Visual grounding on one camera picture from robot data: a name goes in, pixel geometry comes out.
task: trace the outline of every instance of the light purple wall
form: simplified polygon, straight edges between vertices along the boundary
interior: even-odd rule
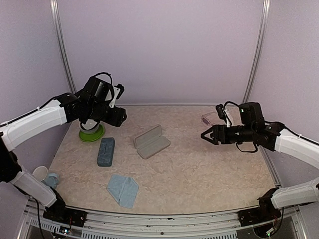
[[[242,100],[261,0],[59,1],[78,89],[108,71],[119,103],[214,104]]]
[[[271,2],[266,38],[251,101],[262,105],[267,120],[319,141],[319,1]],[[284,186],[319,177],[297,159],[271,153]],[[319,204],[302,207],[311,238],[319,235]]]
[[[68,91],[50,2],[0,1],[0,122],[17,117]],[[20,165],[49,166],[67,126],[48,130],[19,146]],[[0,183],[0,238],[14,237],[26,205],[12,185]]]

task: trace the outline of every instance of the light blue cloth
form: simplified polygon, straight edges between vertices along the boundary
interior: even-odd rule
[[[132,208],[139,186],[131,177],[112,175],[106,189],[121,207]]]

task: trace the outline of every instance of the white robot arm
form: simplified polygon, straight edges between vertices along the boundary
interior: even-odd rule
[[[275,151],[291,155],[319,169],[319,144],[301,137],[283,129],[280,131],[280,136],[276,138]],[[279,188],[274,192],[271,201],[277,209],[290,205],[319,202],[319,177],[296,186]]]
[[[229,116],[225,113],[229,103],[239,108],[242,125],[229,127]],[[227,102],[217,105],[216,111],[227,124],[217,124],[203,132],[201,138],[206,141],[215,145],[235,143],[240,151],[240,144],[253,142],[255,150],[249,151],[251,153],[257,152],[257,146],[262,146],[291,155],[319,169],[319,143],[294,133],[283,123],[265,121],[259,103],[237,105]],[[319,178],[292,187],[270,189],[259,198],[257,209],[242,210],[239,218],[241,225],[247,226],[279,218],[281,208],[312,202],[319,202]]]
[[[106,74],[111,83],[97,78]],[[54,97],[18,118],[0,125],[0,182],[9,182],[47,208],[44,217],[61,223],[72,218],[85,218],[85,212],[65,208],[60,195],[52,188],[39,182],[31,173],[21,167],[13,150],[21,143],[49,128],[79,119],[85,124],[91,119],[104,121],[119,127],[127,118],[125,109],[115,107],[115,101],[124,91],[121,84],[112,85],[111,75],[99,73],[89,79],[84,88],[76,94],[65,93]],[[83,226],[84,220],[75,225]]]

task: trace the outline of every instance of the beige table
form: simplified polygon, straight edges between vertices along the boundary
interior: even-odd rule
[[[71,125],[50,167],[60,175],[57,191],[67,205],[135,214],[206,213],[257,205],[257,198],[274,187],[260,152],[242,153],[235,145],[215,146],[200,138],[207,129],[200,117],[214,107],[124,108],[128,119],[120,128],[105,124],[104,137],[116,141],[112,167],[97,165],[100,140],[81,142],[78,122]],[[238,110],[230,111],[240,123]],[[171,146],[144,160],[133,138],[156,124]],[[243,147],[252,149],[251,144]],[[139,185],[132,209],[120,207],[106,190],[113,174],[133,177]]]

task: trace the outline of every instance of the blue sponge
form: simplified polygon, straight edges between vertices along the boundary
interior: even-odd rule
[[[100,150],[98,154],[98,165],[100,167],[111,167],[113,160],[113,153],[115,147],[114,138],[103,138],[101,140]]]

